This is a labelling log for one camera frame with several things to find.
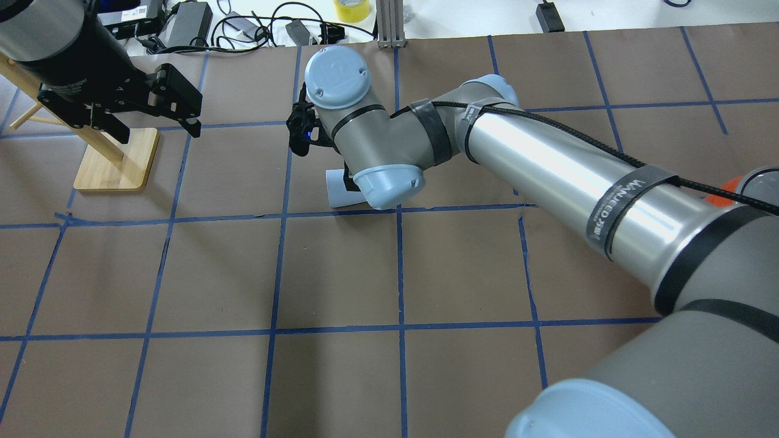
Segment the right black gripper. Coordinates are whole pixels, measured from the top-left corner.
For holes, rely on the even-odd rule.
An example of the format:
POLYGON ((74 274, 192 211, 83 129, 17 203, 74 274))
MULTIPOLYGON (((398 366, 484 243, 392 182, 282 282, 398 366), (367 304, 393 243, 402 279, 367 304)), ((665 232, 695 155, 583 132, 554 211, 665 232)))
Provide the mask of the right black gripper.
POLYGON ((353 175, 350 173, 350 169, 346 162, 343 162, 343 174, 342 174, 343 189, 345 192, 359 192, 359 186, 354 182, 353 175))

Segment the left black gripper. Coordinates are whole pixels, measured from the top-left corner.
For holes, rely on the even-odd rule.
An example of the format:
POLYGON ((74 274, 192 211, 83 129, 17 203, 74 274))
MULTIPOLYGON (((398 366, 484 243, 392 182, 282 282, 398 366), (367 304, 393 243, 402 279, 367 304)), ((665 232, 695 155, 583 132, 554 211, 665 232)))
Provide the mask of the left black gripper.
POLYGON ((73 128, 90 127, 128 144, 129 127, 117 113, 138 111, 178 122, 193 138, 202 133, 203 95, 175 66, 154 73, 132 64, 39 64, 37 100, 73 128))

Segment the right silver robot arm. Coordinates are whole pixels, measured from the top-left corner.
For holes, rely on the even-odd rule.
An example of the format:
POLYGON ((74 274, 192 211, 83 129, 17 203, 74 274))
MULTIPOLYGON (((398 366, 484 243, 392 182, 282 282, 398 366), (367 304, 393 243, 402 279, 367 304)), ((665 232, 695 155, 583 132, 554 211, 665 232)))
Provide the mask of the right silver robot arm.
POLYGON ((390 116, 365 59, 327 46, 304 70, 320 127, 376 210, 462 153, 652 291, 662 320, 549 386, 508 437, 776 437, 777 205, 644 164, 520 110, 489 74, 390 116))

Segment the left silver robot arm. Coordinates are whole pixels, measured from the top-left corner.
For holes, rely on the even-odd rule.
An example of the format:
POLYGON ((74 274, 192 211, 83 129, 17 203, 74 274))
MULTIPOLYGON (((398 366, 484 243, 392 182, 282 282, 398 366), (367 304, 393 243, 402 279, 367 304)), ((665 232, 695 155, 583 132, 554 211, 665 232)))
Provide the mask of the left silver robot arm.
POLYGON ((121 144, 130 130, 117 118, 137 111, 178 122, 199 137, 203 96, 170 63, 137 68, 98 14, 136 2, 3 1, 2 53, 39 82, 35 98, 71 128, 92 128, 121 144))

